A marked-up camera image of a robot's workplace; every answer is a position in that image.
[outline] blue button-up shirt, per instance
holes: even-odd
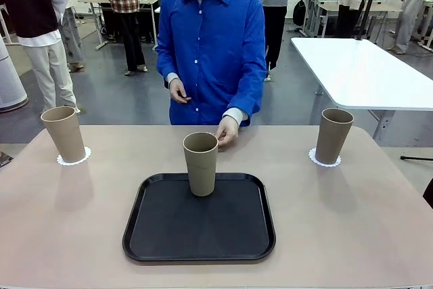
[[[171,101],[173,125],[217,125],[229,108],[249,118],[260,110],[266,75],[260,0],[162,0],[156,51],[164,80],[175,72],[191,97],[188,104]]]

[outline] paper doily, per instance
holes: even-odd
[[[92,155],[92,149],[90,149],[89,147],[84,147],[84,149],[86,151],[86,156],[84,156],[84,158],[82,160],[79,160],[78,162],[64,162],[62,156],[60,155],[57,157],[57,162],[62,166],[72,166],[72,165],[80,164],[81,162],[87,160],[90,157],[90,155]]]
[[[312,150],[310,150],[310,152],[309,152],[309,156],[310,156],[310,159],[311,159],[313,162],[315,162],[316,164],[318,164],[318,165],[320,165],[320,166],[323,166],[323,167],[335,167],[335,166],[338,166],[339,164],[341,164],[341,157],[338,157],[338,158],[337,158],[337,161],[336,161],[335,163],[333,163],[333,164],[330,164],[330,165],[323,164],[322,162],[319,162],[319,161],[316,159],[316,148],[313,148]]]

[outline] black pants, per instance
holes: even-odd
[[[129,71],[136,71],[138,65],[145,64],[143,51],[141,50],[137,14],[137,12],[117,14]]]
[[[277,66],[279,50],[283,40],[287,7],[263,7],[265,12],[266,64],[271,69]]]
[[[338,8],[338,19],[335,37],[338,39],[350,39],[357,25],[360,11],[350,9],[348,6],[340,5]]]

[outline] paper cup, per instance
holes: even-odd
[[[211,133],[197,132],[183,140],[189,186],[196,196],[208,196],[215,189],[218,139]]]
[[[334,164],[353,124],[353,115],[337,108],[322,112],[316,159],[322,164]]]
[[[52,108],[42,113],[41,120],[64,162],[78,162],[86,156],[80,124],[74,108],[68,106]]]

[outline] black plastic tray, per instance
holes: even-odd
[[[274,246],[265,187],[239,173],[217,173],[205,198],[191,193],[188,174],[146,179],[123,237],[126,255],[141,262],[254,261]]]

